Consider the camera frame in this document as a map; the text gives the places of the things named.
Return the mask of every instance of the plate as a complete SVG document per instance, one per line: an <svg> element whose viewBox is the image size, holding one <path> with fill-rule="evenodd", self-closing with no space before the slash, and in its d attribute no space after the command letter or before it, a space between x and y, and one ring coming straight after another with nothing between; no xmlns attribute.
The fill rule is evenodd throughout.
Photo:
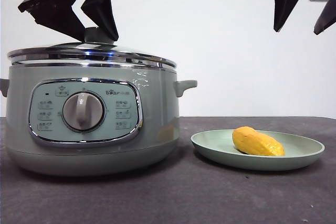
<svg viewBox="0 0 336 224"><path fill-rule="evenodd" d="M287 133L258 131L275 138L285 148L285 156L248 155L236 149L233 130L214 130L194 134L191 141L203 156L223 165L251 170L292 170L314 163L323 153L320 142Z"/></svg>

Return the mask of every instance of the mango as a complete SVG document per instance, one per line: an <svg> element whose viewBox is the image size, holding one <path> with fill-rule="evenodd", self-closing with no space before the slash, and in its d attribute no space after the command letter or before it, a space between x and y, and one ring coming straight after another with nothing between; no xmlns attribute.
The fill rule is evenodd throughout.
<svg viewBox="0 0 336 224"><path fill-rule="evenodd" d="M241 152L261 156L284 156L285 149L273 137L243 126L232 133L233 143Z"/></svg>

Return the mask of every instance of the gray table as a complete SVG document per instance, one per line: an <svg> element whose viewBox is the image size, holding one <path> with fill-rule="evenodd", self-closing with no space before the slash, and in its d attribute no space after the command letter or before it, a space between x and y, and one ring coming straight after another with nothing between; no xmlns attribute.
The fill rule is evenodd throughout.
<svg viewBox="0 0 336 224"><path fill-rule="evenodd" d="M191 144L196 132L242 125L311 137L326 146L325 153L302 169L256 172L218 165L196 153ZM1 221L336 223L336 120L181 118L178 147L165 160L133 172L89 178L21 170L1 145Z"/></svg>

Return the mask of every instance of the silver knob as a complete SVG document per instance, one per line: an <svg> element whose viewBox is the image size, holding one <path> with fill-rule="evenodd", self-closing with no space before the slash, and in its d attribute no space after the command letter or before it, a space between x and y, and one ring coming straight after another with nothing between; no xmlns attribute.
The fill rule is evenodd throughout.
<svg viewBox="0 0 336 224"><path fill-rule="evenodd" d="M90 93L77 93L63 106L65 122L75 130L86 131L95 127L104 113L101 101Z"/></svg>

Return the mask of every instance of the multi cooker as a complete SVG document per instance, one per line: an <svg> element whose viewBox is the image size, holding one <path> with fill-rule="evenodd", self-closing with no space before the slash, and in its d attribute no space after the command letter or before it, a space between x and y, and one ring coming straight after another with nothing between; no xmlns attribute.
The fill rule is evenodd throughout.
<svg viewBox="0 0 336 224"><path fill-rule="evenodd" d="M20 167L61 176L123 172L158 162L179 138L176 64L103 43L8 54L4 141Z"/></svg>

